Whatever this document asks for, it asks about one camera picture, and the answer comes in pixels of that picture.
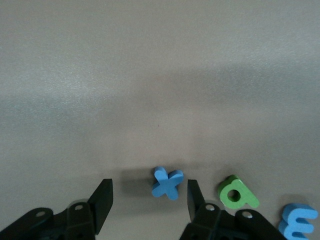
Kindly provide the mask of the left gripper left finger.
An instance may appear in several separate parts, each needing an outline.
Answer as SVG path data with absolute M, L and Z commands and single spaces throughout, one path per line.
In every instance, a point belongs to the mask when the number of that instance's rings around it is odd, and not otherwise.
M 32 209 L 0 232 L 2 240 L 94 240 L 113 205 L 113 181 L 103 179 L 87 201 L 54 214 Z

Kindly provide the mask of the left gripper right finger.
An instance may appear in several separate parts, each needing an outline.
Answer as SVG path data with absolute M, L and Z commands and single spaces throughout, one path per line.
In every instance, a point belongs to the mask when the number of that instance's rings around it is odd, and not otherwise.
M 285 237 L 263 215 L 253 209 L 235 215 L 205 201 L 198 182 L 187 181 L 190 216 L 181 240 L 284 240 Z

